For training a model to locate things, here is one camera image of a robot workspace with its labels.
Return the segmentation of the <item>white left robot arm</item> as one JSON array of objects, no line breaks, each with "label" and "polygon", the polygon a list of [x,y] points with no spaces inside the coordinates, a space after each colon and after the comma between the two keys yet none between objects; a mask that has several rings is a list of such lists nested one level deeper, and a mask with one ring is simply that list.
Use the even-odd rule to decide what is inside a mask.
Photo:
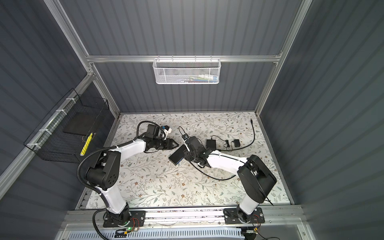
[{"label": "white left robot arm", "polygon": [[139,122],[136,136],[126,143],[99,149],[85,157],[77,168],[77,178],[86,188],[96,192],[106,206],[106,214],[117,225],[130,223],[133,218],[129,204],[123,199],[117,186],[122,158],[139,153],[149,153],[150,149],[173,150],[179,144],[168,137],[172,132],[169,126],[160,126],[151,121]]}]

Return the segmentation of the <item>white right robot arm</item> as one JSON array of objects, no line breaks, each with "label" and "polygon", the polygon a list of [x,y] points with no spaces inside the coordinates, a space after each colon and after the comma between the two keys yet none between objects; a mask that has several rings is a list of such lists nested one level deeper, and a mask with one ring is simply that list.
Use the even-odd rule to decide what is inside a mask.
[{"label": "white right robot arm", "polygon": [[182,138],[187,161],[196,163],[200,168],[221,169],[240,178],[246,195],[237,207],[236,216],[241,222],[248,223],[254,210],[266,200],[277,183],[275,175],[256,155],[235,157],[206,149],[196,137],[184,134]]}]

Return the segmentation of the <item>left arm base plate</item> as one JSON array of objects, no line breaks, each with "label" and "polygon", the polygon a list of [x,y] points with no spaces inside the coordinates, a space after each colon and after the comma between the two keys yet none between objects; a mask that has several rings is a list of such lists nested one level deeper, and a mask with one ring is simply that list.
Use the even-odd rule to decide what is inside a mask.
[{"label": "left arm base plate", "polygon": [[104,228],[142,227],[146,219],[146,212],[123,211],[120,214],[113,214],[109,211],[106,211],[103,219]]}]

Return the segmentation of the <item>black network switch box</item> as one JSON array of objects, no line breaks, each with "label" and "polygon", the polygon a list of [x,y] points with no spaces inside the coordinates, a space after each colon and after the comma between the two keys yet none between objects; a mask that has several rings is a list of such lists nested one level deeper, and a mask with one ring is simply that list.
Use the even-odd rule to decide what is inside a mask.
[{"label": "black network switch box", "polygon": [[173,154],[171,154],[168,159],[173,165],[177,166],[185,158],[186,150],[187,147],[182,145]]}]

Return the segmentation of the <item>long black power brick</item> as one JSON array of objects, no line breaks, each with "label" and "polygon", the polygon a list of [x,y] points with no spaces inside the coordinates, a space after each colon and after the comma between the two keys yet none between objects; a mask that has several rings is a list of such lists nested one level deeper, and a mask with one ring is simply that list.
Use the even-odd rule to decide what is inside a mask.
[{"label": "long black power brick", "polygon": [[216,140],[213,139],[207,139],[206,140],[206,148],[210,149],[212,151],[215,151],[217,149]]}]

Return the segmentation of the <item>black power adapter with cable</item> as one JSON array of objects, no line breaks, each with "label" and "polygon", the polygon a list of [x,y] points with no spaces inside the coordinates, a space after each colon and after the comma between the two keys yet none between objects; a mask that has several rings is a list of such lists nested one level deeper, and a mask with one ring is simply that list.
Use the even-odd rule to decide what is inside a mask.
[{"label": "black power adapter with cable", "polygon": [[222,138],[220,138],[219,136],[217,135],[212,135],[211,136],[211,139],[212,140],[215,140],[215,139],[219,139],[221,140],[222,142],[224,142],[224,148],[231,148],[231,147],[235,147],[235,148],[239,148],[241,146],[241,143],[240,143],[240,140],[239,139],[235,139],[235,140],[232,140],[231,142],[229,140],[224,140]]}]

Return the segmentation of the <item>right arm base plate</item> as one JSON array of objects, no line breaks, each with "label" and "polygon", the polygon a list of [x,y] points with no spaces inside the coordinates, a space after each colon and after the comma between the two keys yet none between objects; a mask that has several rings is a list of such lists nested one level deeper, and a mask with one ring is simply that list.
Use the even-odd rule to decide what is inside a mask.
[{"label": "right arm base plate", "polygon": [[251,214],[246,214],[239,207],[223,209],[225,223],[227,225],[235,224],[263,224],[265,217],[261,208],[256,208]]}]

